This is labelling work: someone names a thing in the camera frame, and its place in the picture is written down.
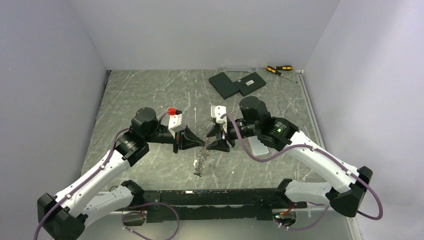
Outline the metal keyring with keys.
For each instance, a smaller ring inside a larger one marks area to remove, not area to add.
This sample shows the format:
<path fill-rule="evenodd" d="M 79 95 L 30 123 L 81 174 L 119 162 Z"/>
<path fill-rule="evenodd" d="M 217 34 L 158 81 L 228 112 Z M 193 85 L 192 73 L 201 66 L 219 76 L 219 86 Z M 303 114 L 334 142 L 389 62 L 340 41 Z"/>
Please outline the metal keyring with keys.
<path fill-rule="evenodd" d="M 207 149 L 207 146 L 211 143 L 211 138 L 206 137 L 204 139 L 204 146 L 202 149 L 196 153 L 196 159 L 194 161 L 194 175 L 202 177 L 202 173 L 209 156 L 210 151 Z"/>

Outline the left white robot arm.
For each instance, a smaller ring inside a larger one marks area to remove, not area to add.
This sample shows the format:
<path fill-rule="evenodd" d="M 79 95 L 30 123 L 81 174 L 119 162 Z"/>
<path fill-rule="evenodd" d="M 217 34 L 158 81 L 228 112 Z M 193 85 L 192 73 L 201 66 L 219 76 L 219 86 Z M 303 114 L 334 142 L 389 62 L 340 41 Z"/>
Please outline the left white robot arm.
<path fill-rule="evenodd" d="M 145 156 L 150 143 L 172 145 L 175 154 L 205 145 L 189 129 L 182 111 L 170 108 L 157 116 L 150 107 L 140 108 L 130 126 L 115 134 L 110 149 L 98 163 L 65 189 L 53 195 L 45 193 L 37 200 L 38 226 L 33 239 L 38 239 L 44 229 L 55 240 L 76 240 L 90 224 L 116 209 L 139 209 L 144 203 L 144 190 L 132 180 L 112 193 L 98 193 Z"/>

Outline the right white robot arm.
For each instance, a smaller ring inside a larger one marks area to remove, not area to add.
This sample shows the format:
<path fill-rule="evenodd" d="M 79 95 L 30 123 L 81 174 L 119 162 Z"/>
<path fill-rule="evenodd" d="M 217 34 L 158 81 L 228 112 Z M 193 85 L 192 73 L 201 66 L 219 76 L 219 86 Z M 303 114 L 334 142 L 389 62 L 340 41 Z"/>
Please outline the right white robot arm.
<path fill-rule="evenodd" d="M 284 179 L 275 194 L 276 203 L 287 208 L 292 203 L 311 202 L 329 205 L 337 213 L 354 218 L 360 213 L 360 205 L 369 192 L 373 171 L 367 166 L 356 167 L 329 153 L 312 141 L 295 124 L 283 117 L 272 116 L 266 104 L 255 96 L 243 98 L 239 103 L 242 118 L 233 119 L 222 105 L 213 105 L 210 116 L 213 127 L 208 137 L 215 140 L 208 150 L 230 152 L 236 141 L 256 137 L 260 143 L 276 150 L 267 158 L 258 158 L 248 149 L 246 153 L 257 162 L 268 162 L 281 154 L 288 153 L 315 173 L 324 182 L 301 182 Z"/>

